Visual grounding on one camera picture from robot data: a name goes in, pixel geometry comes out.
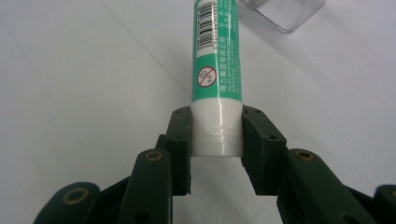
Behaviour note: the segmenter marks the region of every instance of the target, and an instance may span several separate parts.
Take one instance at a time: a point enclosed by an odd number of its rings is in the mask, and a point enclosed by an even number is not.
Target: white background
[[[292,35],[240,8],[244,104],[352,188],[396,184],[396,3],[329,0]],[[0,1],[0,223],[111,186],[191,102],[192,1]],[[281,223],[241,162],[193,158],[174,223]]]

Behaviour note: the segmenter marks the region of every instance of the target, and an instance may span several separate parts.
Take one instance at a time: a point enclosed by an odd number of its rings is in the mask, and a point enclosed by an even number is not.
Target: transparent plastic box
[[[321,9],[326,0],[240,0],[285,34],[292,33]]]

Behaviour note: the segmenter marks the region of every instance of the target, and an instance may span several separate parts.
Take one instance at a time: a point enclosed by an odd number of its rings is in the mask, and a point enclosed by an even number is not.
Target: glue stick
[[[242,157],[242,95],[236,0],[196,0],[191,155]]]

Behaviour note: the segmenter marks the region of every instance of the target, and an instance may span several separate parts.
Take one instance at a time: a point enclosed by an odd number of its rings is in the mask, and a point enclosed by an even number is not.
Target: metal screw
[[[90,192],[85,188],[72,189],[64,195],[62,201],[69,205],[80,203],[88,197],[89,194]]]
[[[315,158],[312,153],[303,150],[296,151],[294,155],[302,161],[312,161]]]
[[[146,154],[146,159],[148,161],[158,161],[163,157],[163,154],[160,151],[150,151]]]

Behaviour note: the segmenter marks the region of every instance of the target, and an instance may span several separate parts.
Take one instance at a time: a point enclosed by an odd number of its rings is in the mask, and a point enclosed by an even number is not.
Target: green label
[[[236,0],[198,0],[194,7],[192,100],[242,101]]]

